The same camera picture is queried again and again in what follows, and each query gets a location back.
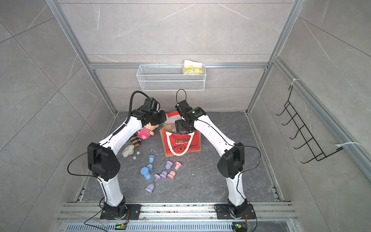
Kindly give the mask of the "red canvas jute bag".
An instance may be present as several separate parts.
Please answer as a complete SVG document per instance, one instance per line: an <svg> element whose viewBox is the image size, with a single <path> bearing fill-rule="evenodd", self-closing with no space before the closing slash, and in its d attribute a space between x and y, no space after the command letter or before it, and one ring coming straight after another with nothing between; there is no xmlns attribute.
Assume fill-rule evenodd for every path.
<svg viewBox="0 0 371 232"><path fill-rule="evenodd" d="M182 156L186 153L202 150L201 134L199 131L176 134L175 122L181 117L178 112L166 113L166 121L159 131L162 139L165 157Z"/></svg>

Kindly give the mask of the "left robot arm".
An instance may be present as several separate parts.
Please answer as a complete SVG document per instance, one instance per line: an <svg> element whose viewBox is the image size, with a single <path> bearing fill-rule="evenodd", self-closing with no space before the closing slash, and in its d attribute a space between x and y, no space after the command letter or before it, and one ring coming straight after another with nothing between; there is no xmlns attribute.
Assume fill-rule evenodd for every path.
<svg viewBox="0 0 371 232"><path fill-rule="evenodd" d="M160 103L137 90L130 97L128 116L121 126L99 143L88 145L88 169L92 172L90 176L96 178L102 188L102 211L108 214L108 218L122 219L128 215L117 177L120 170L118 152L144 126L157 126L165 120L166 114L160 110Z"/></svg>

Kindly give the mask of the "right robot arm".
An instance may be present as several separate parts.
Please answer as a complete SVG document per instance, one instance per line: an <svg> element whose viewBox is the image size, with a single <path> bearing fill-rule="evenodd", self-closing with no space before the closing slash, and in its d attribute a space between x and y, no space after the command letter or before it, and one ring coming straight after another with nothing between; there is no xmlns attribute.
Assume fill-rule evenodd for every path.
<svg viewBox="0 0 371 232"><path fill-rule="evenodd" d="M242 173L245 172L245 148L242 143L229 139L200 108L192 108L186 99L175 106L181 119L175 122L179 132L199 131L216 149L220 156L217 168L226 178L229 196L228 209L234 218L256 218L253 206L243 192Z"/></svg>

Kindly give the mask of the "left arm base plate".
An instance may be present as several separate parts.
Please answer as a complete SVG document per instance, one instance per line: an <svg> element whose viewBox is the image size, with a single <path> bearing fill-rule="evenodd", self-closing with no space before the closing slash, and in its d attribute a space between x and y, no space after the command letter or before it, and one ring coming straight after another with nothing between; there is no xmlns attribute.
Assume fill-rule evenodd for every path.
<svg viewBox="0 0 371 232"><path fill-rule="evenodd" d="M137 220L139 218L141 208L141 204L124 204L117 207L106 205L102 209L100 219L121 220L129 218L129 220Z"/></svg>

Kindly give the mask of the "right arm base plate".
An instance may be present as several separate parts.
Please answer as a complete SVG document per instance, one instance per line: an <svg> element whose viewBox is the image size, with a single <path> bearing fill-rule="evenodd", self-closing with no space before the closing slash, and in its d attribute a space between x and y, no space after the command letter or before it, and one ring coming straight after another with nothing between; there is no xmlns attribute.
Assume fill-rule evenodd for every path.
<svg viewBox="0 0 371 232"><path fill-rule="evenodd" d="M234 206L232 203L215 204L214 209L218 219L256 219L255 210L250 203Z"/></svg>

